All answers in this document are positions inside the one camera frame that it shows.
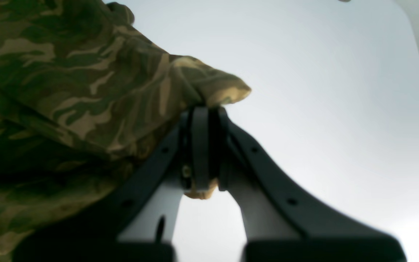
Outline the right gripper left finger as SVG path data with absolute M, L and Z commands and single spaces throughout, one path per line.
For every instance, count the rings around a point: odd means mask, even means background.
M 123 185 L 79 214 L 18 245 L 15 262 L 174 262 L 171 245 L 182 195 L 206 191 L 208 108 L 178 124 Z

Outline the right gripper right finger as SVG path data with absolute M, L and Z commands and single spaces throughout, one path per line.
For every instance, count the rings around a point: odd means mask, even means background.
M 244 262 L 405 262 L 399 242 L 309 194 L 225 109 L 209 111 L 212 176 L 240 207 Z

